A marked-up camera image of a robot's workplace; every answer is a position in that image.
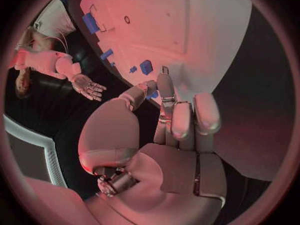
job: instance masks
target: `white curved surface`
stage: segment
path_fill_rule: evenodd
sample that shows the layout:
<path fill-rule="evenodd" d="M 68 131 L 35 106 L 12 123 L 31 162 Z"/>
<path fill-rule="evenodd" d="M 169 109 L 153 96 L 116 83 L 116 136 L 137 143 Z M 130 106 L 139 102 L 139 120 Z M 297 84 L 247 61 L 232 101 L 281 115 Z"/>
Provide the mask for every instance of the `white curved surface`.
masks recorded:
<path fill-rule="evenodd" d="M 55 142 L 50 137 L 41 135 L 21 126 L 6 115 L 3 115 L 3 118 L 5 130 L 9 134 L 29 144 L 44 148 L 45 160 L 51 183 L 56 186 L 67 188 L 68 186 L 62 174 L 55 150 Z"/>
<path fill-rule="evenodd" d="M 101 30 L 96 32 L 98 45 L 104 52 L 113 50 L 107 59 L 124 79 L 133 85 L 156 80 L 167 66 L 179 100 L 191 101 L 196 93 L 211 93 L 228 70 L 246 33 L 252 3 L 81 0 L 80 7 L 95 18 Z M 145 60 L 153 67 L 148 75 L 140 69 Z M 129 73 L 132 66 L 137 71 Z M 160 97 L 154 100 L 161 103 Z"/>

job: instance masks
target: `blue block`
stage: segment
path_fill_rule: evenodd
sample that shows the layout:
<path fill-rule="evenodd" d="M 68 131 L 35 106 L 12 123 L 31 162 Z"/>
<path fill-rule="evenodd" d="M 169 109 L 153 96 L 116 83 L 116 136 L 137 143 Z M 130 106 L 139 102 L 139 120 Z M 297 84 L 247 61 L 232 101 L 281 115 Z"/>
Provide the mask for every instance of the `blue block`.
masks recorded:
<path fill-rule="evenodd" d="M 156 90 L 150 96 L 147 96 L 147 99 L 156 99 L 159 96 L 158 91 Z"/>
<path fill-rule="evenodd" d="M 107 59 L 113 53 L 114 53 L 113 50 L 109 49 L 106 52 L 102 53 L 100 58 L 104 61 L 105 59 Z"/>
<path fill-rule="evenodd" d="M 152 64 L 149 60 L 143 61 L 140 65 L 141 72 L 145 75 L 148 75 L 153 71 Z"/>
<path fill-rule="evenodd" d="M 95 18 L 92 16 L 92 14 L 90 12 L 85 14 L 82 17 L 82 19 L 83 19 L 85 25 L 87 26 L 87 28 L 88 28 L 88 30 L 91 34 L 94 34 L 95 32 L 100 30 L 99 27 L 96 24 Z"/>
<path fill-rule="evenodd" d="M 133 66 L 132 68 L 130 68 L 130 74 L 133 74 L 136 70 L 138 70 L 137 69 L 137 67 L 136 66 Z"/>

